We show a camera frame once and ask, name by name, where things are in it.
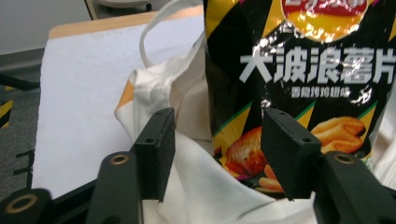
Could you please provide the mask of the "yellow black floor tape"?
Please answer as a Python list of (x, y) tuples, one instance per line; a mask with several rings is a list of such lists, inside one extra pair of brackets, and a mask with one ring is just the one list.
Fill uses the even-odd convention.
[(0, 129), (6, 128), (9, 125), (11, 109), (14, 101), (6, 101), (0, 104)]

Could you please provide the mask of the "office chair base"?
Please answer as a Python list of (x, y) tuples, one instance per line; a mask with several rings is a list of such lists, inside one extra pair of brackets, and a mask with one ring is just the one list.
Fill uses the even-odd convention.
[(113, 8), (133, 8), (142, 7), (146, 8), (146, 11), (151, 11), (152, 5), (150, 0), (97, 0), (98, 3), (105, 7)]

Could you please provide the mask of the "black yellow chips bag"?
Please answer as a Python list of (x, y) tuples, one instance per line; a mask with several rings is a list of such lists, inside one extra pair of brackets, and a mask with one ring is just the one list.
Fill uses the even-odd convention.
[(204, 0), (204, 11), (214, 157), (230, 175), (282, 196), (261, 151), (265, 107), (323, 152), (370, 162), (396, 80), (396, 0)]

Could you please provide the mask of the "white tote bag colourful shapes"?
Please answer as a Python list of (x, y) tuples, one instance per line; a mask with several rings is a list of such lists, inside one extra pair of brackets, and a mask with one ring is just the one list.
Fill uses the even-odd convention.
[[(171, 0), (159, 19), (204, 0)], [(205, 30), (185, 54), (145, 62), (129, 76), (116, 116), (136, 141), (150, 117), (173, 107), (176, 153), (164, 200), (143, 201), (147, 224), (396, 224), (396, 153), (369, 163), (340, 150), (312, 159), (308, 199), (274, 198), (242, 184), (214, 157)]]

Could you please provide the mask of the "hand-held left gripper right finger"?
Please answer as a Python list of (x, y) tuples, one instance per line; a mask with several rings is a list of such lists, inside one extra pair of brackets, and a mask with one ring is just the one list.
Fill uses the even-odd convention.
[(311, 160), (320, 154), (320, 141), (286, 112), (265, 108), (261, 144), (286, 197), (308, 199), (313, 189)]

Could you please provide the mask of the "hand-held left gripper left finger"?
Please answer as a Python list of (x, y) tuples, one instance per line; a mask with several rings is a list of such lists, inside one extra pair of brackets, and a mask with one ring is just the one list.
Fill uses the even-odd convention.
[(134, 142), (143, 200), (162, 203), (176, 153), (175, 112), (155, 112)]

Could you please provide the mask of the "white table mat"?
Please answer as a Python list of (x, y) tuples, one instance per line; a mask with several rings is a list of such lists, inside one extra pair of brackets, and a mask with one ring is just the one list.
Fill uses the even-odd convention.
[(142, 26), (52, 38), (41, 68), (33, 188), (59, 197), (96, 178), (102, 159), (132, 142), (114, 111), (142, 67)]

